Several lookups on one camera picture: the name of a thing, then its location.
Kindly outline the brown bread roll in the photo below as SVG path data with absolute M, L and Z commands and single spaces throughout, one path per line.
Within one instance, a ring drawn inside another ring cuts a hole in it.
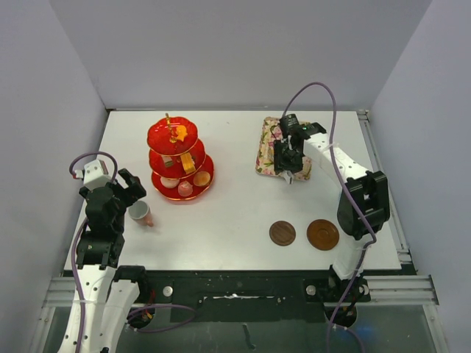
M 211 175 L 207 171 L 199 171 L 194 174 L 193 183 L 197 187 L 204 187 L 211 181 Z

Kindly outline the white frosted donut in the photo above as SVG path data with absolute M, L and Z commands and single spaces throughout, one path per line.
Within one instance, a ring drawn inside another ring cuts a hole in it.
M 179 179 L 169 179 L 169 178 L 165 178 L 165 177 L 161 177 L 160 178 L 160 183 L 163 187 L 167 188 L 167 189 L 172 189 L 172 188 L 176 188 L 179 183 L 180 183 L 180 180 Z

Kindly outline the brown saucer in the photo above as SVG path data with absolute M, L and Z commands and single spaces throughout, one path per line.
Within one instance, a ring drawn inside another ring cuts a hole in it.
M 339 242 L 338 229 L 332 222 L 325 219 L 312 221 L 308 225 L 306 236 L 309 243 L 321 251 L 330 251 Z

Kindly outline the yellow layered cake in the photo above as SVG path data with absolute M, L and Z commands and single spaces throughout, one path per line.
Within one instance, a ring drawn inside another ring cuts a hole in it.
M 180 160 L 183 166 L 183 170 L 186 175 L 194 173 L 196 171 L 195 162 L 189 152 L 180 155 Z

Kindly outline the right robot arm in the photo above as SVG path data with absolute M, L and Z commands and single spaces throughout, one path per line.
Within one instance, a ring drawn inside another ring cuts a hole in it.
M 318 123 L 301 124 L 290 114 L 278 126 L 282 137 L 274 141 L 277 175 L 291 184 L 307 156 L 341 187 L 337 223 L 349 239 L 340 245 L 333 263 L 336 277 L 329 280 L 327 290 L 333 299 L 343 301 L 354 291 L 351 279 L 361 273 L 366 248 L 376 242 L 376 233 L 390 218 L 387 177 L 354 161 Z

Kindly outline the pink handled white cup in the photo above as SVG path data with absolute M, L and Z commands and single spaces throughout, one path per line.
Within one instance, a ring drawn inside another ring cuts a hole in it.
M 127 209 L 129 217 L 143 227 L 153 227 L 154 221 L 150 206 L 142 200 L 136 201 Z

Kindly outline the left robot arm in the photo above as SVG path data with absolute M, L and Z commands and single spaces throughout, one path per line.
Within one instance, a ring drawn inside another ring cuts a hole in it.
M 76 290 L 60 352 L 114 352 L 134 302 L 147 298 L 145 268 L 119 265 L 124 247 L 124 216 L 146 195 L 138 177 L 118 171 L 125 181 L 82 187 L 85 220 L 72 257 Z

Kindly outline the floral serving tray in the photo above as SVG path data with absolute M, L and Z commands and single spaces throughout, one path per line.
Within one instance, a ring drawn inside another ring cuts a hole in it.
M 257 174 L 268 177 L 281 177 L 281 175 L 275 173 L 274 153 L 274 141 L 280 140 L 281 138 L 282 132 L 279 127 L 279 118 L 266 117 L 263 120 L 255 161 L 255 171 Z M 311 159 L 309 157 L 303 157 L 302 162 L 302 170 L 294 174 L 295 181 L 308 181 L 311 178 Z

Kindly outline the chocolate cake slice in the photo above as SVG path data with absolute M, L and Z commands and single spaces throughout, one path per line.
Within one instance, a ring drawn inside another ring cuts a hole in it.
M 174 161 L 170 156 L 162 156 L 163 163 L 165 167 L 170 168 L 173 166 Z

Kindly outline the orange fish biscuit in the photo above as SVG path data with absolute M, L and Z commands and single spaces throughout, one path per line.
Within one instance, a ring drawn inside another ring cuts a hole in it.
M 175 140 L 183 142 L 185 138 L 188 136 L 188 131 L 186 126 L 179 125 L 175 128 Z

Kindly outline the metal tongs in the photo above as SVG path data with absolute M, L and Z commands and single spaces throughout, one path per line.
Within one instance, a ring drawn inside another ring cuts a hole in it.
M 280 173 L 281 177 L 289 184 L 292 185 L 294 182 L 294 175 L 291 171 L 282 171 Z

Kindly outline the red three-tier cake stand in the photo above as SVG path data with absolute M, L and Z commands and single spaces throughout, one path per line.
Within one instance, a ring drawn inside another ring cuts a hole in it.
M 196 124 L 166 115 L 151 125 L 146 138 L 151 181 L 168 200 L 190 201 L 202 195 L 214 179 L 214 163 Z

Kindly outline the dark wooden coaster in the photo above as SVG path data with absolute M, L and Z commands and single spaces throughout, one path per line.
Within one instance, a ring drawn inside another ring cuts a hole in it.
M 278 246 L 289 246 L 296 239 L 296 230 L 287 221 L 276 221 L 269 228 L 269 237 Z

